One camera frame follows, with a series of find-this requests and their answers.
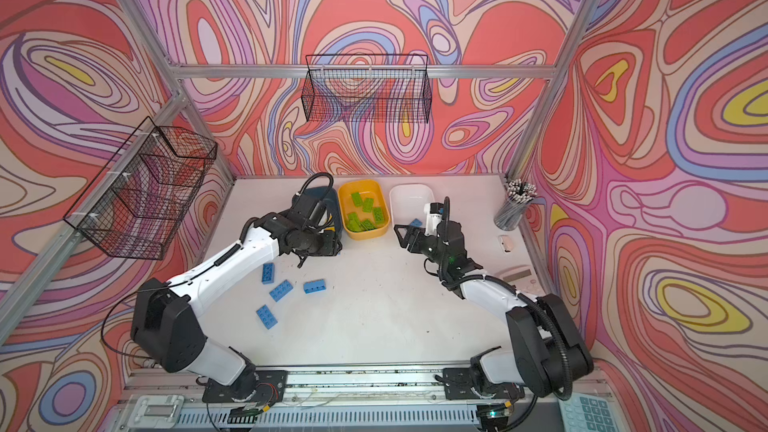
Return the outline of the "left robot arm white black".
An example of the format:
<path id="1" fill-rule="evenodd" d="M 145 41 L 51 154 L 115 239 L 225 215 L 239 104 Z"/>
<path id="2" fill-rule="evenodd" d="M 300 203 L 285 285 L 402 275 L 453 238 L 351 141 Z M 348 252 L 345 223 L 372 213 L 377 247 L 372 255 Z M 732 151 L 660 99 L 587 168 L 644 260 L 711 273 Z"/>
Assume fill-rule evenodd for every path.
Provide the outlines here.
<path id="1" fill-rule="evenodd" d="M 166 282 L 146 281 L 137 291 L 131 340 L 168 373 L 195 373 L 238 398 L 255 391 L 254 364 L 208 337 L 200 320 L 222 295 L 281 255 L 301 262 L 337 255 L 340 220 L 328 209 L 334 193 L 331 186 L 304 186 L 288 209 L 247 219 L 237 240 L 202 264 Z"/>

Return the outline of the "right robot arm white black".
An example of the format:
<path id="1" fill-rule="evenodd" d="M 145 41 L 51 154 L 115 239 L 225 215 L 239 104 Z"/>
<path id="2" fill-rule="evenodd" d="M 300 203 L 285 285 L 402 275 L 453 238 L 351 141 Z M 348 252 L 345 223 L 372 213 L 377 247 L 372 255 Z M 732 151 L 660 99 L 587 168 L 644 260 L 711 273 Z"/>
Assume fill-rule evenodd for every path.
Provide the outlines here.
<path id="1" fill-rule="evenodd" d="M 523 292 L 474 261 L 461 224 L 451 219 L 449 198 L 426 205 L 425 214 L 421 227 L 394 226 L 400 247 L 436 265 L 432 275 L 447 291 L 502 320 L 509 333 L 509 350 L 495 347 L 470 359 L 474 393 L 490 397 L 512 384 L 539 398 L 568 400 L 574 382 L 594 371 L 594 360 L 563 300 Z"/>

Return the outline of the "green lego plate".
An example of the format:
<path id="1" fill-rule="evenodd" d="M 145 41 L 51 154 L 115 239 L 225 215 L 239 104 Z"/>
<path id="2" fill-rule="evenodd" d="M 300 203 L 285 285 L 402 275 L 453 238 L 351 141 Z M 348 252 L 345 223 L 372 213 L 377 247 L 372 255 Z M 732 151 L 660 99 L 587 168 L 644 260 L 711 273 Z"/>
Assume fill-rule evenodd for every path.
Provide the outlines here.
<path id="1" fill-rule="evenodd" d="M 347 229 L 353 233 L 359 233 L 363 231 L 361 223 L 356 212 L 350 212 L 347 215 L 345 225 Z"/>

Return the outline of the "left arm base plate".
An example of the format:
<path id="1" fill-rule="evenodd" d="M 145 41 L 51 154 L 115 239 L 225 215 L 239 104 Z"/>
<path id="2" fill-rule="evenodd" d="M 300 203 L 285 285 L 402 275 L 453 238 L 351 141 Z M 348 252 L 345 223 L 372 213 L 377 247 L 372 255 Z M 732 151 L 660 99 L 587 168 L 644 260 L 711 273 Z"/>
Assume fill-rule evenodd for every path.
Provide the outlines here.
<path id="1" fill-rule="evenodd" d="M 209 379 L 202 401 L 206 404 L 255 403 L 272 406 L 283 400 L 287 378 L 287 370 L 266 369 L 246 370 L 242 377 L 228 386 Z"/>

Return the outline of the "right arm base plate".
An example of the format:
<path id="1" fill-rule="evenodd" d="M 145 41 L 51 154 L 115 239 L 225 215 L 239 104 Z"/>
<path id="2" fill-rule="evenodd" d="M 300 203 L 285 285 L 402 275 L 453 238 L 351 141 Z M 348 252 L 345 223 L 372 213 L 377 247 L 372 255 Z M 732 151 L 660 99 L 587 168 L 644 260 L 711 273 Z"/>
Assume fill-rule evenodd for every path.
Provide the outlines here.
<path id="1" fill-rule="evenodd" d="M 521 386 L 491 383 L 471 367 L 444 368 L 440 374 L 434 375 L 434 379 L 443 387 L 448 400 L 504 400 L 514 403 L 526 396 Z"/>

